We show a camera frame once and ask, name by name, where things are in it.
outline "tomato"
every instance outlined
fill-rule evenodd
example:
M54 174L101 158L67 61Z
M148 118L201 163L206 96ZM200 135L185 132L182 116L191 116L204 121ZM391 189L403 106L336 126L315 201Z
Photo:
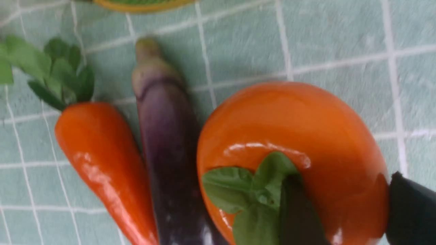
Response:
M241 90L207 120L198 145L198 177L238 166L255 171L272 151L285 153L332 244L375 244L388 219L387 169L370 131L333 94L298 82L269 82ZM232 244L234 215L203 199Z

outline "tiled surface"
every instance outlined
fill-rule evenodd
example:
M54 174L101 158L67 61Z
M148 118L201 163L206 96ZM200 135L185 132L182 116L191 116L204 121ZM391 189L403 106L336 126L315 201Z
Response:
M186 78L202 124L238 90L289 74L353 107L374 133L389 174L401 170L436 189L435 11L433 0L202 0L126 16L68 0L1 0L0 37L15 34L42 47L60 36L83 45L95 71L95 100L116 101L139 145L132 34L159 41ZM45 106L46 123L26 76L14 75L7 94L0 86L0 244L38 245L42 237L48 245L78 238L82 245L128 245L56 143L58 115Z

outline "carrot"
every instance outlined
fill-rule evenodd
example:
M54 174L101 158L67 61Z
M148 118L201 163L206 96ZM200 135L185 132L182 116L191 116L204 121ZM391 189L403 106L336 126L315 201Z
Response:
M77 71L76 46L52 39L44 51L17 37L0 42L0 60L34 77L30 88L62 111L56 140L119 228L133 245L157 245L148 175L129 126L111 104L89 101L94 74Z

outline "eggplant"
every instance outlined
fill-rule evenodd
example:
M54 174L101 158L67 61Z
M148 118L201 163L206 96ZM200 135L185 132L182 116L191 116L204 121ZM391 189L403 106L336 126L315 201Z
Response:
M136 43L136 60L132 85L159 242L227 244L200 193L196 155L201 127L183 80L150 38Z

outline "tile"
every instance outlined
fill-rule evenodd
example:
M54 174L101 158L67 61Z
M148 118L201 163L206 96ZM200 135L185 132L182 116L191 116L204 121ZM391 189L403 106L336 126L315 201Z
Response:
M225 11L238 5L256 2L256 0L202 0L200 1L203 15Z
M92 53L87 58L95 73L94 97L97 101L133 96L131 77L136 66L133 44Z
M436 190L436 137L405 140L409 178Z
M20 151L12 124L0 123L0 135L0 165L2 163L20 163Z
M197 114L197 120L204 125L210 114L214 111L209 90L191 93L191 101Z
M53 37L78 44L70 4L23 13L22 17L27 41L37 47L43 48Z
M294 67L385 51L380 0L283 1Z
M296 75L330 91L357 112L373 132L395 131L391 85L386 61Z
M67 206L56 167L28 167L27 176L35 205Z
M53 148L54 148L54 153L56 155L56 160L65 161L67 160L67 157L65 156L62 149L59 147L59 144L56 141L56 137L55 137L55 125L56 122L58 121L58 118L59 116L49 116L47 117L47 122L49 127L49 133L51 135L51 139L53 140Z
M65 190L74 208L102 208L103 203L94 195L88 186L81 180L77 172L70 165L61 166L61 175Z
M165 59L184 76L189 88L207 84L197 26L156 36L156 40Z
M17 17L11 20L6 25L0 27L0 32L1 32L0 37L5 37L7 35L16 35L19 37L24 37L23 27L21 26L21 19Z
M78 243L70 212L38 211L45 245L76 245Z
M83 245L119 245L115 222L108 213L76 213L77 228Z
M32 211L5 210L4 216L12 244L41 244Z
M9 243L6 227L4 226L3 215L0 215L0 243Z
M404 49L436 43L436 5L433 0L391 0L395 47Z
M130 126L132 130L133 137L137 143L137 146L140 151L142 151L142 143L141 143L141 129L139 125L138 119L138 109L136 108L136 103L128 104L128 105L118 105L118 110L124 116L124 119Z
M272 77L270 79L266 79L267 81L275 81L275 80L286 80L285 77ZM229 85L221 88L215 88L215 97L217 99L217 104L220 105L223 103L227 98L235 94L237 91L249 87L251 85L266 82L265 80L258 80L258 81L251 81L243 84L235 84L235 85Z
M17 10L17 0L2 0L0 2L0 22L8 19L8 17L16 13Z
M60 1L62 0L21 0L20 7L28 8L28 7L34 7L42 4L56 3Z
M14 84L9 85L9 105L15 117L42 112L41 101L27 85L27 74L14 71Z
M24 161L53 161L50 135L44 119L16 123Z
M131 14L133 29L137 34L147 34L161 27L180 24L188 20L196 20L197 15L193 4L149 14Z
M436 127L436 53L398 59L405 130Z
M130 36L124 13L110 11L93 3L76 3L77 30L85 48Z
M206 22L204 39L213 83L285 69L272 3Z
M22 168L0 170L0 202L2 205L31 205Z
M388 167L389 181L391 181L392 174L396 171L400 171L397 139L377 140L377 144L385 159Z

